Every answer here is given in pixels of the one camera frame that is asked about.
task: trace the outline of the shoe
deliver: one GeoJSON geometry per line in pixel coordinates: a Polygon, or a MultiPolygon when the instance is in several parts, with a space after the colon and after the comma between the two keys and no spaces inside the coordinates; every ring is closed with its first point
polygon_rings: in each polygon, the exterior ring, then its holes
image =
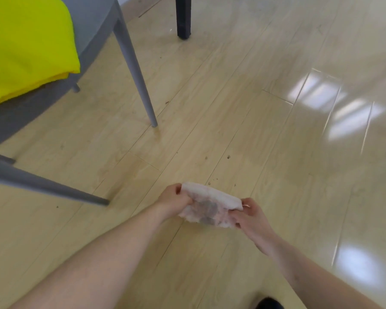
{"type": "Polygon", "coordinates": [[[284,309],[284,307],[277,300],[266,297],[257,304],[255,309],[284,309]]]}

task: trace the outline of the folded yellow garment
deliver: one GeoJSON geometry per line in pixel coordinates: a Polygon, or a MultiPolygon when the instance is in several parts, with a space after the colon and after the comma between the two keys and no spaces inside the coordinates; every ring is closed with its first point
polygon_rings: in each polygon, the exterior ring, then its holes
{"type": "Polygon", "coordinates": [[[0,0],[0,103],[79,72],[61,0],[0,0]]]}

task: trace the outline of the hand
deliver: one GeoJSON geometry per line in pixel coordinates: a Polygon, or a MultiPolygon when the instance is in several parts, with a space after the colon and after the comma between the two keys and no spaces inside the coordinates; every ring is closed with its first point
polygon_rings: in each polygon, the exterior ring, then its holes
{"type": "Polygon", "coordinates": [[[167,219],[178,215],[191,203],[193,200],[190,196],[181,192],[181,183],[175,183],[165,188],[154,205],[160,208],[164,219],[167,219]]]}
{"type": "Polygon", "coordinates": [[[236,227],[242,229],[263,254],[269,255],[279,236],[273,231],[262,208],[254,199],[243,198],[242,204],[243,211],[230,210],[229,215],[236,221],[236,227]]]}

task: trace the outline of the cloth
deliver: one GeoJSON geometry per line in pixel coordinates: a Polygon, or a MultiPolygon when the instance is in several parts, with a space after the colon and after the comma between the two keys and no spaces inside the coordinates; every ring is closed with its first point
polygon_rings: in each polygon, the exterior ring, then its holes
{"type": "Polygon", "coordinates": [[[0,0],[0,103],[79,72],[61,0],[0,0]]]}
{"type": "Polygon", "coordinates": [[[181,185],[181,191],[186,192],[194,201],[179,214],[189,222],[232,228],[235,222],[228,214],[229,209],[243,210],[240,199],[212,187],[185,182],[181,185]]]}

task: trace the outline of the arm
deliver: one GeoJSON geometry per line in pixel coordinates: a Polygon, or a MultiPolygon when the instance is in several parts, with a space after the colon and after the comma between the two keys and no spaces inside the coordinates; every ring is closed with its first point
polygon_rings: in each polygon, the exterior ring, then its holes
{"type": "Polygon", "coordinates": [[[180,188],[168,186],[157,202],[79,250],[11,309],[114,308],[160,224],[192,202],[180,188]]]}
{"type": "Polygon", "coordinates": [[[268,255],[308,309],[363,308],[381,309],[336,276],[304,256],[298,249],[280,238],[269,225],[266,216],[251,198],[242,199],[244,210],[230,211],[236,226],[268,255]]]}

